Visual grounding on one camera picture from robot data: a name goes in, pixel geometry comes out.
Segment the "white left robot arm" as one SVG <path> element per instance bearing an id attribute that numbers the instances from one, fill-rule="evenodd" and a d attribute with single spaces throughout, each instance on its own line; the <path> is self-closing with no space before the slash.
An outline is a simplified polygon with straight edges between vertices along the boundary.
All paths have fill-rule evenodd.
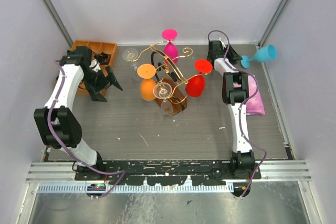
<path id="1" fill-rule="evenodd" d="M 59 76 L 53 93 L 41 109 L 34 111 L 34 120 L 42 142 L 46 146 L 66 152 L 81 166 L 89 177 L 99 180 L 106 175 L 101 155 L 82 137 L 82 127 L 72 112 L 77 89 L 81 82 L 92 101 L 106 102 L 100 93 L 110 86 L 120 88 L 111 69 L 104 74 L 99 62 L 92 59 L 92 50 L 78 46 L 59 61 Z"/>

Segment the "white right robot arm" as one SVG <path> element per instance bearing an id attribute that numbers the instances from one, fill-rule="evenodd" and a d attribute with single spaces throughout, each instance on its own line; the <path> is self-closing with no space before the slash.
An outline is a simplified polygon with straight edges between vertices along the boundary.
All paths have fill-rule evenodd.
<path id="1" fill-rule="evenodd" d="M 254 97 L 249 94 L 248 78 L 251 74 L 234 68 L 231 64 L 236 58 L 229 56 L 232 50 L 230 43 L 219 40 L 208 41 L 208 55 L 206 59 L 195 62 L 197 74 L 185 78 L 176 65 L 180 58 L 192 55 L 191 48 L 184 48 L 183 54 L 179 55 L 177 47 L 172 39 L 165 39 L 167 43 L 163 50 L 158 50 L 155 45 L 148 46 L 153 54 L 163 58 L 159 65 L 142 64 L 138 66 L 136 73 L 144 82 L 151 81 L 152 88 L 145 91 L 151 99 L 161 99 L 164 104 L 180 104 L 182 100 L 174 100 L 173 96 L 179 86 L 184 85 L 187 95 L 199 97 L 205 87 L 204 76 L 213 70 L 223 77 L 222 99 L 228 106 L 233 127 L 233 156 L 230 159 L 230 172 L 233 177 L 241 179 L 250 174 L 251 177 L 258 171 L 255 164 L 253 144 L 248 138 L 246 120 L 247 101 Z"/>

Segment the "blue wine glass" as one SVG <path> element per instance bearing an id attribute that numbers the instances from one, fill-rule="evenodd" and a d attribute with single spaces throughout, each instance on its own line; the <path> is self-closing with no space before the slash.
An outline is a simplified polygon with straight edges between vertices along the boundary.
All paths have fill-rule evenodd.
<path id="1" fill-rule="evenodd" d="M 241 65 L 244 68 L 249 68 L 250 63 L 252 61 L 256 61 L 258 63 L 267 63 L 273 60 L 276 60 L 278 57 L 277 49 L 274 45 L 268 45 L 260 48 L 252 58 L 248 58 L 247 56 L 242 56 L 240 61 Z"/>

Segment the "red wine glass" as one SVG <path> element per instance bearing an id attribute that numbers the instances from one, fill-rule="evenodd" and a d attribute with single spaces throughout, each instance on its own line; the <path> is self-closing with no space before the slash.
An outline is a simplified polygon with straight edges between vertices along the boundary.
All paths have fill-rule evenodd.
<path id="1" fill-rule="evenodd" d="M 185 91 L 187 95 L 197 98 L 202 95 L 205 88 L 204 75 L 211 73 L 213 66 L 208 60 L 199 59 L 195 62 L 194 67 L 198 71 L 198 74 L 188 79 Z"/>

